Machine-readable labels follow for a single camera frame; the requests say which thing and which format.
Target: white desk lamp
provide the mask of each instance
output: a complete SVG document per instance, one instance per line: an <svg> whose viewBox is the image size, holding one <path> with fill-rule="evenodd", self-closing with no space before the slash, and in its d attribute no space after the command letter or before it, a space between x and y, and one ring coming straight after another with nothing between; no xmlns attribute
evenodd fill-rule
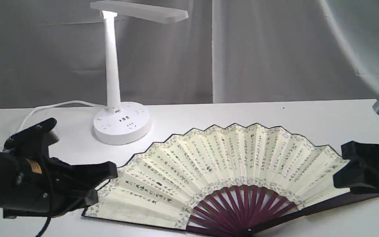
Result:
<svg viewBox="0 0 379 237"><path fill-rule="evenodd" d="M90 3L90 7L100 10L104 19L108 106L94 117L94 131L96 136L106 144L127 144L146 135L150 131L152 122L149 110L144 105L136 102L121 102L114 18L121 14L169 24L188 18L188 12L109 0Z"/></svg>

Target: lamp head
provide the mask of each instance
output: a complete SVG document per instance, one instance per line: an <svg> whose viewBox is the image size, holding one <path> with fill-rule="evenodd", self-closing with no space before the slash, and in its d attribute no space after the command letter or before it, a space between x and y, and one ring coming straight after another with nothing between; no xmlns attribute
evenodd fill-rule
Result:
<svg viewBox="0 0 379 237"><path fill-rule="evenodd" d="M111 13L128 15L163 24L175 23L188 18L188 12L181 9L171 9L152 5L126 3L104 0L90 3L92 9L102 11L103 18L111 17Z"/></svg>

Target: yellow label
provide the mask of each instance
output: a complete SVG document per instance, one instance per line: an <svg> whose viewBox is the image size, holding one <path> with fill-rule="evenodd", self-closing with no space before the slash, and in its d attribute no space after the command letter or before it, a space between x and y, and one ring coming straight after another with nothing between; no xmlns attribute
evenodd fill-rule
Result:
<svg viewBox="0 0 379 237"><path fill-rule="evenodd" d="M29 160L29 159L26 159L26 160L30 163L33 173L42 174L42 169L40 168L39 163L37 163L34 160Z"/></svg>

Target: lamp base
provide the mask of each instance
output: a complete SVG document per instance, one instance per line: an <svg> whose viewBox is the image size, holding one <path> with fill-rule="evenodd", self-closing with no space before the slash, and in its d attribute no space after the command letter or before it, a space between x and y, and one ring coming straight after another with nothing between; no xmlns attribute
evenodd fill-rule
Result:
<svg viewBox="0 0 379 237"><path fill-rule="evenodd" d="M136 102L122 102L121 107L115 113L103 109L94 117L94 131L103 143L128 144L150 131L152 122L146 106Z"/></svg>

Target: tabletop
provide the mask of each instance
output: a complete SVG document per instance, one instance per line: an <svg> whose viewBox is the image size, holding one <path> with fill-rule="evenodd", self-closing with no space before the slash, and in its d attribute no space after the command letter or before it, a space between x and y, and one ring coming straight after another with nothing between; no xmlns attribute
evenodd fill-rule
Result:
<svg viewBox="0 0 379 237"><path fill-rule="evenodd" d="M131 144L114 146L97 140L92 119L97 108L52 108L34 114L31 126L50 117L57 119L54 131L60 141L49 148L51 156L71 165L112 161L118 166L134 153L145 151L151 143L162 142L172 133L184 134L191 128L206 129L216 124L283 126L291 133L309 138L315 145L330 144L338 152L348 141L379 144L379 116L373 112L375 100L336 100L301 102L265 102L205 105L152 105L151 131ZM17 130L30 109L0 109L0 146ZM180 237L181 232L164 231L138 225L81 217L82 210L52 220L47 237ZM44 218L2 219L0 236L35 236ZM302 217L261 233L268 237L303 236L376 236L379 235L379 198Z"/></svg>

